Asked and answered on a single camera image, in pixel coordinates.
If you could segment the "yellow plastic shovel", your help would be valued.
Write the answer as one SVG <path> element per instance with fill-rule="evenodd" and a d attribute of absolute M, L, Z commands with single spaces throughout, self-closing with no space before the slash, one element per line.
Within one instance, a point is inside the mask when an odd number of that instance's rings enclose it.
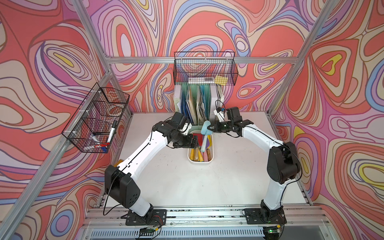
<path fill-rule="evenodd" d="M 198 160 L 199 160 L 199 162 L 203 162 L 204 158 L 203 158 L 203 155 L 202 155 L 201 151 L 197 150 L 197 153 L 198 153 Z"/>
<path fill-rule="evenodd" d="M 195 161 L 195 150 L 194 149 L 191 149 L 190 160 L 193 162 Z"/>

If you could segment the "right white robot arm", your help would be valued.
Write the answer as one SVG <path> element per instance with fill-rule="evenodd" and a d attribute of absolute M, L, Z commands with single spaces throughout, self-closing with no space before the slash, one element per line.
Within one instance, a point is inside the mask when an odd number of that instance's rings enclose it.
<path fill-rule="evenodd" d="M 264 150 L 268 154 L 267 173 L 270 183 L 261 206 L 268 211 L 281 210 L 286 187 L 296 182 L 297 174 L 301 172 L 295 145 L 277 140 L 260 130 L 252 121 L 244 120 L 237 107 L 222 109 L 220 112 L 215 110 L 214 113 L 217 120 L 214 123 L 205 121 L 201 134 L 233 132 Z"/>

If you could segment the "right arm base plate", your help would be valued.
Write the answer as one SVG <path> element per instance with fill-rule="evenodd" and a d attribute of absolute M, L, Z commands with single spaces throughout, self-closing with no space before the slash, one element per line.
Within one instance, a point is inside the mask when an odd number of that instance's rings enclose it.
<path fill-rule="evenodd" d="M 270 210 L 264 201 L 259 208 L 247 208 L 242 210 L 248 225 L 285 225 L 287 223 L 283 206 L 278 205 L 275 210 Z"/>

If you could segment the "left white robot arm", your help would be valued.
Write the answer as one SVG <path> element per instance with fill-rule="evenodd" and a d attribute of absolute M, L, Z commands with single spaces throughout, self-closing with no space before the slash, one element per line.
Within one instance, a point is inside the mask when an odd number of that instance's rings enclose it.
<path fill-rule="evenodd" d="M 136 181 L 150 161 L 169 143 L 172 143 L 175 149 L 197 147 L 197 137 L 188 133 L 190 127 L 187 117 L 179 112 L 153 125 L 149 136 L 133 154 L 116 167 L 110 165 L 106 168 L 107 198 L 114 199 L 119 205 L 140 217 L 148 216 L 153 206 L 141 196 Z"/>

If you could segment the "yellow shovel wooden handle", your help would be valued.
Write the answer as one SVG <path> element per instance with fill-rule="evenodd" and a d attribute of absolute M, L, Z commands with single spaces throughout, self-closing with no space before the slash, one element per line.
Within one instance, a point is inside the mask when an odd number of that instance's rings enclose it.
<path fill-rule="evenodd" d="M 211 135 L 208 135 L 208 143 L 207 143 L 207 149 L 206 149 L 206 152 L 207 152 L 207 156 L 208 156 L 208 161 L 209 161 L 209 162 L 212 160 L 212 152 L 211 152 L 211 148 L 212 148 L 212 136 L 211 136 Z"/>

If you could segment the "purple trowel pink handle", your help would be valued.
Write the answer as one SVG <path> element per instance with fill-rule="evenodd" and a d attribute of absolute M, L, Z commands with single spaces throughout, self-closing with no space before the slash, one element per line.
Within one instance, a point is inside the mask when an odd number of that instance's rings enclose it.
<path fill-rule="evenodd" d="M 208 162 L 209 161 L 209 157 L 208 157 L 207 151 L 205 151 L 203 153 L 203 158 L 204 158 L 204 162 Z"/>

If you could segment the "red shovel wooden handle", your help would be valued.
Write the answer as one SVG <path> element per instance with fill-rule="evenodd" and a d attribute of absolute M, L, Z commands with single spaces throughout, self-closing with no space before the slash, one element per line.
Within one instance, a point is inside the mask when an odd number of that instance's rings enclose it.
<path fill-rule="evenodd" d="M 196 147 L 200 150 L 201 147 L 202 147 L 202 144 L 203 144 L 204 136 L 202 134 L 199 134 L 199 133 L 194 134 L 194 136 L 196 136 L 196 138 L 197 138 L 197 145 L 196 145 Z"/>

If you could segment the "light blue trowel white handle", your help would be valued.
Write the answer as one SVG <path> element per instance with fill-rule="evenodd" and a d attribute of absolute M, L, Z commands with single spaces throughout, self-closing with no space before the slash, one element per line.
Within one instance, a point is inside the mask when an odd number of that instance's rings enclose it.
<path fill-rule="evenodd" d="M 204 136 L 203 138 L 203 144 L 202 144 L 202 147 L 201 147 L 201 152 L 204 153 L 206 151 L 206 148 L 207 148 L 207 141 L 208 141 L 208 135 L 211 135 L 212 134 L 212 131 L 209 130 L 209 126 L 211 125 L 211 122 L 210 121 L 205 121 L 203 123 L 203 126 L 201 128 L 201 134 Z"/>

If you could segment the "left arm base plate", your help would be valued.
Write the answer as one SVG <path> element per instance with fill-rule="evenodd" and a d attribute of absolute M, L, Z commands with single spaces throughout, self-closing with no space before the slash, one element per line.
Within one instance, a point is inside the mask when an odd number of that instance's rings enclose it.
<path fill-rule="evenodd" d="M 150 210 L 144 217 L 141 217 L 129 210 L 124 217 L 126 220 L 126 226 L 163 226 L 167 221 L 167 210 Z"/>

